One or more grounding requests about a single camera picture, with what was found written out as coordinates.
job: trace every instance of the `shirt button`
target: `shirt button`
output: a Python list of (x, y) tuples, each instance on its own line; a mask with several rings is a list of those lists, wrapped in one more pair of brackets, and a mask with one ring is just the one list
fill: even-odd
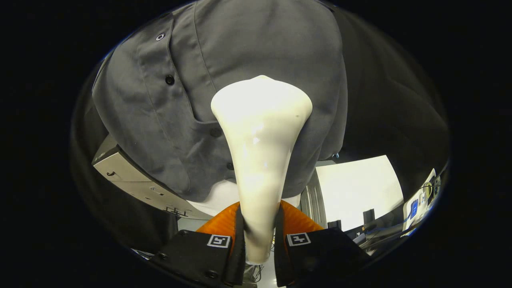
[(165, 78), (165, 82), (169, 85), (172, 85), (174, 84), (174, 77), (172, 77), (171, 75), (168, 75), (166, 78)]
[(222, 130), (220, 130), (219, 128), (213, 128), (210, 130), (210, 135), (217, 138), (222, 135)]

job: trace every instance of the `white foam object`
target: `white foam object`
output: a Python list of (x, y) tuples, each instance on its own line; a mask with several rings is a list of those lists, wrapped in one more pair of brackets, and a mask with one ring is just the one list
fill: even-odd
[[(301, 195), (298, 194), (297, 196), (283, 198), (282, 200), (297, 208), (301, 203)], [(216, 216), (226, 207), (239, 201), (238, 186), (228, 180), (222, 180), (211, 186), (210, 193), (203, 202), (188, 202), (197, 210), (210, 216)]]
[(233, 159), (248, 263), (270, 255), (291, 152), (312, 109), (301, 89), (264, 75), (230, 84), (211, 101)]

